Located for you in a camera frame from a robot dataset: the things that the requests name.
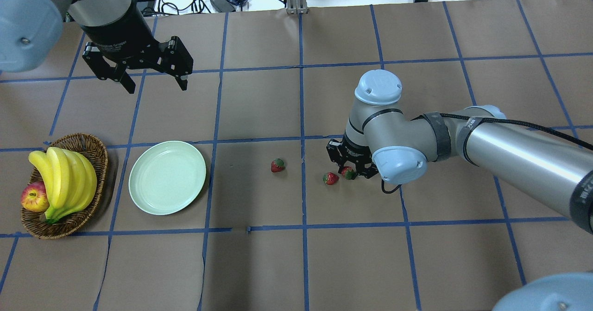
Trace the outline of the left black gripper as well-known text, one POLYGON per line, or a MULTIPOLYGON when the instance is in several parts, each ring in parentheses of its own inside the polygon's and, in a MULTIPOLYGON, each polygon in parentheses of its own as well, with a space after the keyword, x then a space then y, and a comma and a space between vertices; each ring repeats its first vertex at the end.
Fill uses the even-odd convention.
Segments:
POLYGON ((129 94, 134 94, 136 84, 126 72, 127 66, 132 70, 154 69, 172 76, 182 91, 187 90, 193 57, 178 36, 162 43, 155 40, 137 7, 130 7, 111 24, 81 28, 92 41, 86 43, 82 58, 97 79, 120 83, 129 94))

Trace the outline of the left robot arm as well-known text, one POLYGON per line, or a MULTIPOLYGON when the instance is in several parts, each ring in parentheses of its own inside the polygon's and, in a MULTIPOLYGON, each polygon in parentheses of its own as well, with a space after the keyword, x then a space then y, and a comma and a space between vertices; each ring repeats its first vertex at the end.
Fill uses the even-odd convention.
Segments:
POLYGON ((193 70, 182 40, 159 42, 134 0, 0 0, 0 68, 38 68, 61 38, 70 15, 88 36, 82 58, 99 80, 111 80, 135 93, 128 70, 156 70, 174 77, 181 90, 193 70))

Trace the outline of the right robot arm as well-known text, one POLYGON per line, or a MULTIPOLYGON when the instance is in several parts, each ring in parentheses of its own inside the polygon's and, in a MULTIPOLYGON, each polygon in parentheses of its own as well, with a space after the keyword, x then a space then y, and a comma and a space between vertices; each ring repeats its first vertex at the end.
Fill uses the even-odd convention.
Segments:
POLYGON ((313 310, 489 311, 545 303, 592 309, 592 151, 533 127, 546 112, 473 102, 405 66, 329 70, 322 116, 337 125, 307 142, 313 310))

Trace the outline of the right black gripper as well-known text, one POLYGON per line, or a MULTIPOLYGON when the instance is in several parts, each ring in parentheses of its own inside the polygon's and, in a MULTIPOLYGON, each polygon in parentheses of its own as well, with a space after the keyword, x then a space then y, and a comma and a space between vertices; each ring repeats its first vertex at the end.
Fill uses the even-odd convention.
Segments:
POLYGON ((372 162, 369 147, 356 144, 347 135, 344 135, 341 141, 329 140, 326 150, 329 159, 338 166, 339 174, 342 174, 347 162, 354 164, 357 176, 370 179, 379 173, 377 166, 372 162))

